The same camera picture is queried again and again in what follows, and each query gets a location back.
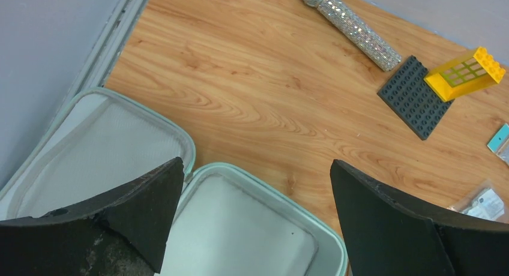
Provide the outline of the mint green medicine kit case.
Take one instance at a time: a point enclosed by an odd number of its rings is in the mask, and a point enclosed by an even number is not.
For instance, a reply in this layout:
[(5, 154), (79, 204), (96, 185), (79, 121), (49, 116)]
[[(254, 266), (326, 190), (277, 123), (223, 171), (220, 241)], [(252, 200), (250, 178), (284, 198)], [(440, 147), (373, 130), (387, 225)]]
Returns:
[(76, 95), (1, 190), (1, 221), (41, 217), (179, 157), (184, 183), (154, 275), (346, 275), (341, 237), (266, 182), (228, 163), (195, 169), (194, 141), (105, 88)]

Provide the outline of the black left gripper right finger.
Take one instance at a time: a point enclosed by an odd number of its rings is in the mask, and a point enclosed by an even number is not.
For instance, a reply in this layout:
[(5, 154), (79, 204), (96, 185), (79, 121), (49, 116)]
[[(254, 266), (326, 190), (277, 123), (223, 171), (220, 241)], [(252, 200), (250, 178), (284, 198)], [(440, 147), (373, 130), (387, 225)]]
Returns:
[(508, 225), (384, 184), (342, 160), (330, 170), (355, 275), (507, 275)]

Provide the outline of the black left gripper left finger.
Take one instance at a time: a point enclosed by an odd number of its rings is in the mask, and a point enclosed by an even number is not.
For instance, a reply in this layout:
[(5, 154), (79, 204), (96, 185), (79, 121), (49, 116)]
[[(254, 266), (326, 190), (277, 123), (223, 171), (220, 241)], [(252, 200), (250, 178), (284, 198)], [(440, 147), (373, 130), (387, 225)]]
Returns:
[(2, 275), (154, 275), (184, 183), (176, 157), (94, 197), (1, 221)]

